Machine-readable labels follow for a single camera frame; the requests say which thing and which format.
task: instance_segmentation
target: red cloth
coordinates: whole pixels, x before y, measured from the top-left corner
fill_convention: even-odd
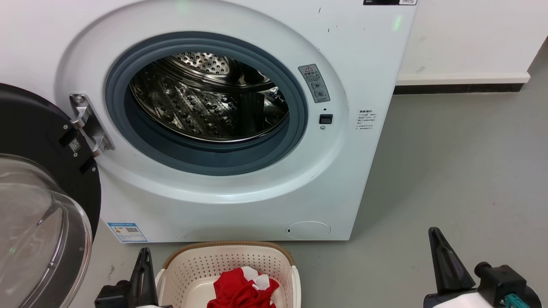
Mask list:
[[[279,284],[271,278],[269,283],[266,290],[257,290],[255,281],[248,281],[241,267],[223,272],[213,283],[217,297],[209,301],[207,308],[276,308],[271,304],[270,297]]]

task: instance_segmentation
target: plastic laundry basket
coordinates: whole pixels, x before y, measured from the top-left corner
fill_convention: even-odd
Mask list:
[[[272,295],[276,308],[300,308],[301,283],[291,255],[269,242],[222,241],[183,247],[156,276],[158,301],[174,308],[205,308],[215,298],[213,283],[221,273],[250,266],[279,283]]]

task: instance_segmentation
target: qr code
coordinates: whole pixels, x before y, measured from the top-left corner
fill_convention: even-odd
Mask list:
[[[78,140],[74,139],[70,142],[70,148],[72,149],[72,152],[76,153],[80,149],[80,142]]]

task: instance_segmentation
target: warning label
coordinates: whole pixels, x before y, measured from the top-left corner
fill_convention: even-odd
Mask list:
[[[120,242],[148,242],[145,236],[133,223],[108,223],[110,229],[118,237]]]
[[[314,102],[330,101],[329,92],[327,92],[326,83],[323,81],[316,64],[299,66],[299,71],[309,85],[310,93],[314,97]]]
[[[373,110],[363,109],[358,111],[358,120],[356,121],[356,130],[373,129],[376,121],[376,113]]]

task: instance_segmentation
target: open door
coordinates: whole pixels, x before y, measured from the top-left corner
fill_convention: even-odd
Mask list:
[[[0,84],[2,307],[67,307],[99,222],[99,171],[85,137],[42,97]]]

